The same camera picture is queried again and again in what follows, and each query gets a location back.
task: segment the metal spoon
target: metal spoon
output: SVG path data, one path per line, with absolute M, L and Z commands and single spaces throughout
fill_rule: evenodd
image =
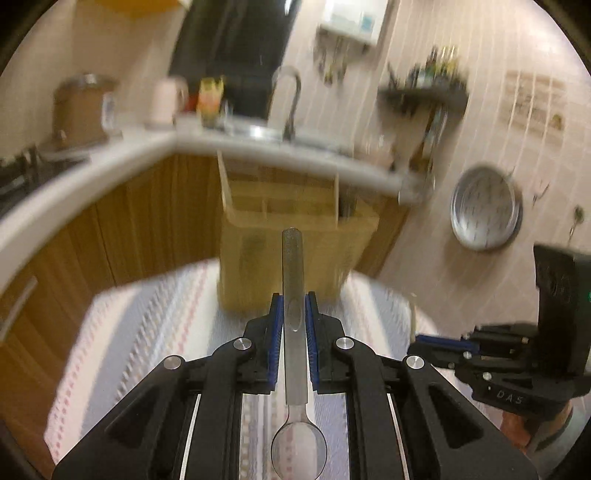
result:
M 326 439 L 306 414 L 308 375 L 301 232 L 284 230 L 283 309 L 287 420 L 271 444 L 271 462 L 282 479 L 315 480 L 327 458 Z

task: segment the kitchen counter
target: kitchen counter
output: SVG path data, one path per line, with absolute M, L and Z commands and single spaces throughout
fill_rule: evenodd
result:
M 17 272 L 69 220 L 117 185 L 172 153 L 213 154 L 334 178 L 396 196 L 402 176 L 321 150 L 269 144 L 209 131 L 128 128 L 90 150 L 89 160 L 64 172 L 0 220 L 0 294 Z

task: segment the silver bolt head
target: silver bolt head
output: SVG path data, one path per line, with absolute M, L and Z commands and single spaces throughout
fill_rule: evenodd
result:
M 355 342 L 348 337 L 341 337 L 336 341 L 336 346 L 341 350 L 349 350 L 350 348 L 353 348 L 354 344 Z
M 425 366 L 425 360 L 417 355 L 411 355 L 407 358 L 407 365 L 413 370 L 420 370 Z
M 183 363 L 183 361 L 179 356 L 171 355 L 164 359 L 164 368 L 168 370 L 175 370 L 181 366 L 181 363 Z
M 248 350 L 251 346 L 252 342 L 246 337 L 241 337 L 234 340 L 234 348 L 236 350 Z

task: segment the white mug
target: white mug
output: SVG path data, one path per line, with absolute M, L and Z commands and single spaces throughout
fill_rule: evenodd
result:
M 159 80 L 154 88 L 148 124 L 172 126 L 174 116 L 183 110 L 189 98 L 189 87 L 184 78 L 169 77 Z

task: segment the wooden cabinet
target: wooden cabinet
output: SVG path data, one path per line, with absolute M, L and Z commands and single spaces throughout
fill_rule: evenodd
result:
M 116 285 L 219 253 L 222 201 L 217 161 L 175 155 L 96 204 Z
M 93 296 L 112 286 L 92 206 L 50 240 L 0 298 L 2 319 L 19 312 L 0 343 L 0 413 L 46 477 L 53 461 L 43 433 L 57 384 Z
M 277 169 L 262 174 L 294 178 Z M 358 264 L 370 276 L 379 273 L 407 213 L 395 199 L 379 199 L 374 208 L 381 220 Z M 93 297 L 218 256 L 222 213 L 215 158 L 165 158 L 74 218 L 0 297 L 1 325 L 31 290 L 0 343 L 0 415 L 43 475 L 51 477 L 54 466 L 43 441 L 47 415 Z
M 379 215 L 378 229 L 357 263 L 357 270 L 371 278 L 376 278 L 392 247 L 396 243 L 408 215 L 408 207 L 400 206 L 398 200 L 382 197 L 372 205 Z

